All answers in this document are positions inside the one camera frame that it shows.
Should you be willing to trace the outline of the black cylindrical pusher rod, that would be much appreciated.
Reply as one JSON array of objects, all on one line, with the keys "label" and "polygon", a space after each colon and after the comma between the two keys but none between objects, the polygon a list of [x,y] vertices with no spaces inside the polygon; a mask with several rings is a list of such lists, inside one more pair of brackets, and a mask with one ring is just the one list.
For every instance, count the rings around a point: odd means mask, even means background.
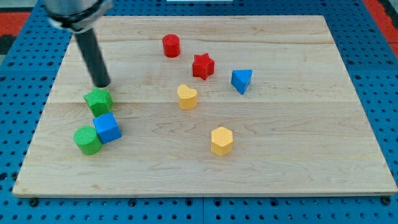
[{"label": "black cylindrical pusher rod", "polygon": [[93,29],[75,34],[76,42],[95,87],[104,88],[111,83]]}]

